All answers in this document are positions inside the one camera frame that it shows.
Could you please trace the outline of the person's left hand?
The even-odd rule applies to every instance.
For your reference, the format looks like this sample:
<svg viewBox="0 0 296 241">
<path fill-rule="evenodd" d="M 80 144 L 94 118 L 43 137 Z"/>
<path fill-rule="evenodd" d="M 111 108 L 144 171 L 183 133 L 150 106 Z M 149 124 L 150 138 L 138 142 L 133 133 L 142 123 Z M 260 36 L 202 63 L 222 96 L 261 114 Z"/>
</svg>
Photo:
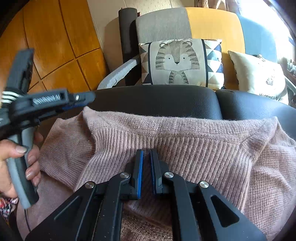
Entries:
<svg viewBox="0 0 296 241">
<path fill-rule="evenodd" d="M 39 132 L 34 133 L 34 145 L 28 153 L 29 168 L 26 170 L 26 179 L 32 181 L 35 186 L 38 186 L 41 180 L 39 156 L 40 149 L 36 145 L 43 141 L 43 136 Z M 11 181 L 11 177 L 6 165 L 8 158 L 19 158 L 25 154 L 25 147 L 19 146 L 10 140 L 1 141 L 1 195 L 7 198 L 17 198 L 18 195 Z"/>
</svg>

